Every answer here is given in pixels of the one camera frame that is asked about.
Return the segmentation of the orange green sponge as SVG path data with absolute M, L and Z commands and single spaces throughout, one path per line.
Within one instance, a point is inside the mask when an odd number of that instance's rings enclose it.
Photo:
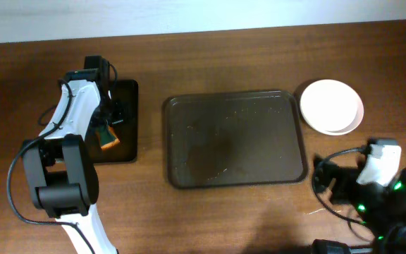
M 120 143 L 120 139 L 112 125 L 109 123 L 101 123 L 95 128 L 95 133 L 99 141 L 101 150 L 108 150 Z

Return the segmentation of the white plate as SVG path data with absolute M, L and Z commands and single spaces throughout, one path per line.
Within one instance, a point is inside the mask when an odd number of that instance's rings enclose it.
M 304 120 L 321 133 L 345 133 L 359 112 L 359 95 L 338 80 L 323 79 L 309 84 L 300 96 Z
M 317 132 L 325 135 L 345 135 L 352 132 L 361 124 L 364 112 L 360 109 L 319 111 L 305 109 L 303 119 Z

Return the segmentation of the white plate top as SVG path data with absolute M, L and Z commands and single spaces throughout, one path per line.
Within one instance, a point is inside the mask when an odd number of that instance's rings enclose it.
M 361 124 L 364 112 L 360 109 L 319 111 L 305 109 L 303 119 L 317 132 L 325 135 L 345 135 L 352 132 Z

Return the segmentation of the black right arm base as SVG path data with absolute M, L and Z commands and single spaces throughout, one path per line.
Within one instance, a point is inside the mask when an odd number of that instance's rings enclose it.
M 311 245 L 311 254 L 370 254 L 372 248 L 349 247 L 345 243 L 315 239 Z

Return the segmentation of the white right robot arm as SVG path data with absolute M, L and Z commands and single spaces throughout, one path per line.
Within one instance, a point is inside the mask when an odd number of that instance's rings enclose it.
M 313 194 L 332 215 L 374 235 L 374 253 L 406 253 L 406 168 L 397 140 L 370 138 L 366 145 L 316 156 Z M 320 195 L 330 190 L 325 202 Z

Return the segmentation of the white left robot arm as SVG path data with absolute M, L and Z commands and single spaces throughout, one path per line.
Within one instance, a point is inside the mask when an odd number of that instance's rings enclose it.
M 77 253 L 117 253 L 97 211 L 99 180 L 85 144 L 97 138 L 100 150 L 119 144 L 114 125 L 123 111 L 113 100 L 115 67 L 102 56 L 86 56 L 81 70 L 58 81 L 61 98 L 38 137 L 26 140 L 22 159 L 33 205 L 64 228 Z

